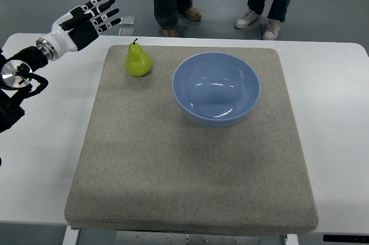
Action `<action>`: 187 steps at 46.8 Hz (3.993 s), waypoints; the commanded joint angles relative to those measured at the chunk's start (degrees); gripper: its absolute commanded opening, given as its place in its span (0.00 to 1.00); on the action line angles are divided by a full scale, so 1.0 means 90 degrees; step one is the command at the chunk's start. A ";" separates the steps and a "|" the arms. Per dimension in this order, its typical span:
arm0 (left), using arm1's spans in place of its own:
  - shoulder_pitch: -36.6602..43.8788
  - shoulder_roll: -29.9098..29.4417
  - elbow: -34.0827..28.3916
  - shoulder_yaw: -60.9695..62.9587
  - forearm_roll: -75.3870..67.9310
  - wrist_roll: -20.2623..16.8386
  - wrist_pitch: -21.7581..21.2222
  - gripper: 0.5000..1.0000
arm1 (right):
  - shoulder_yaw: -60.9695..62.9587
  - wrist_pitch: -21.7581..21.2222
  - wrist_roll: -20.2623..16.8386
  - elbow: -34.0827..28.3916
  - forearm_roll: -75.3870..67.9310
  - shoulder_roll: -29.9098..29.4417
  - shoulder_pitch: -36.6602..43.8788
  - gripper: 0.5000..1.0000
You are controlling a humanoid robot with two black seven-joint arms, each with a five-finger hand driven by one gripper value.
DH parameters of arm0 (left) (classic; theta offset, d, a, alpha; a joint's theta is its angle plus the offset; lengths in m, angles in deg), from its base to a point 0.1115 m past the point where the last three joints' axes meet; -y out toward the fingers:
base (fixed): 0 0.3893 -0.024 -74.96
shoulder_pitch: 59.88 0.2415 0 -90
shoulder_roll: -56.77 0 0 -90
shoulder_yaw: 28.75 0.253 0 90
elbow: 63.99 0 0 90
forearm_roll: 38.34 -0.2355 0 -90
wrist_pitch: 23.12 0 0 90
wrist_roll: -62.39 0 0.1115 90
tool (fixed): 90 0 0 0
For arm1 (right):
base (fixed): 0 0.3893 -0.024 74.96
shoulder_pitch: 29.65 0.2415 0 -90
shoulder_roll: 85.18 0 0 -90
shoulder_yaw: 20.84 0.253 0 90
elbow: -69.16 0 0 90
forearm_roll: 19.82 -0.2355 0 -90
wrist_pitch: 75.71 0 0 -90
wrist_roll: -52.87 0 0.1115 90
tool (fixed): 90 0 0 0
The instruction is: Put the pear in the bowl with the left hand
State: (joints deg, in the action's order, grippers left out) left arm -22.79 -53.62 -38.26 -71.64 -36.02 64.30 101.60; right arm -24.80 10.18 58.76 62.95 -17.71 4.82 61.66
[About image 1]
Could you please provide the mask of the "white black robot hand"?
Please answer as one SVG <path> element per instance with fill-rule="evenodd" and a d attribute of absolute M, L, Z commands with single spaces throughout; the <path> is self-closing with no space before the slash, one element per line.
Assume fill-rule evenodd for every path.
<path fill-rule="evenodd" d="M 52 24 L 51 32 L 36 41 L 49 61 L 55 61 L 67 52 L 81 51 L 99 35 L 121 23 L 119 9 L 112 9 L 115 0 L 90 0 L 76 6 Z"/>

